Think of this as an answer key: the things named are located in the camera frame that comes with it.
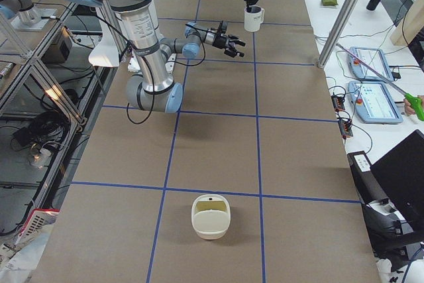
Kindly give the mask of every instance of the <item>sticker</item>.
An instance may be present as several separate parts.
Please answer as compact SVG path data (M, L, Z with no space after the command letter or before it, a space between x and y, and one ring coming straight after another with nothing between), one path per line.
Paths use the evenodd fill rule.
M367 161L365 155L356 155L354 156L356 163L359 166L361 172L369 172L370 171L370 163Z

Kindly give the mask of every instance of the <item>human hand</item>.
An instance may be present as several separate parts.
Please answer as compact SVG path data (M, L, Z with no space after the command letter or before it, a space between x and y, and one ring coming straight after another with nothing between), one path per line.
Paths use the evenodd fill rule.
M422 100L421 106L424 106L424 95L418 95L418 97ZM404 99L403 102L405 103L405 113L407 113L408 115L415 114L415 111L411 107L410 102L408 102L407 99Z

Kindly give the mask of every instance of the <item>white mug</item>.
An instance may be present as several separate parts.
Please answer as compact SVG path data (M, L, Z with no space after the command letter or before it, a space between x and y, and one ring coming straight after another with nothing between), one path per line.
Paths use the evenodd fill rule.
M249 32L258 31L260 24L264 22L265 9L259 6L250 6L250 12L244 8L244 29Z

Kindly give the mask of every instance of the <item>brown cardboard surface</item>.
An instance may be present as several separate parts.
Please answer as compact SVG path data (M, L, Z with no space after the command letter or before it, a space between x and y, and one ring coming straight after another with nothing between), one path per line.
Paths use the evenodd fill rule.
M215 26L244 6L225 1L155 0L161 31L180 36L177 26L195 18ZM261 1L270 13L276 6ZM306 23L303 0L296 4ZM32 283L379 282L325 77L313 67L313 30L283 20L295 13L278 21L275 11L279 24L255 34L242 20L230 23L228 33L246 41L244 58L207 47L200 66L178 66L178 114L130 124L122 108L128 74L117 74L74 178L80 185L71 187ZM145 115L131 110L136 120ZM217 241L200 239L190 222L191 204L205 192L223 194L232 209ZM95 237L97 228L108 231ZM99 257L115 247L111 260Z
M169 187L258 193L256 121L181 114Z
M147 113L130 111L135 121ZM104 108L74 180L163 186L175 118L154 112L140 129L129 122L125 109Z
M361 207L264 199L268 283L380 282Z
M231 224L219 240L198 237L191 205L200 194L167 192L151 283L261 282L258 198L225 196Z
M147 274L161 195L71 186L31 283L141 281Z
M183 110L255 114L254 65L205 61L188 70Z
M260 119L264 194L358 200L336 123Z
M315 65L318 49L311 27L262 25L255 33L256 61Z
M258 64L260 115L335 119L325 73L315 66Z

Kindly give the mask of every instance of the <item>green sponge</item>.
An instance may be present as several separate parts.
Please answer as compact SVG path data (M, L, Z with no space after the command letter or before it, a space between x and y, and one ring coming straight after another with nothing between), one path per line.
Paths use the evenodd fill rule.
M337 0L321 0L324 6L335 6L338 5Z

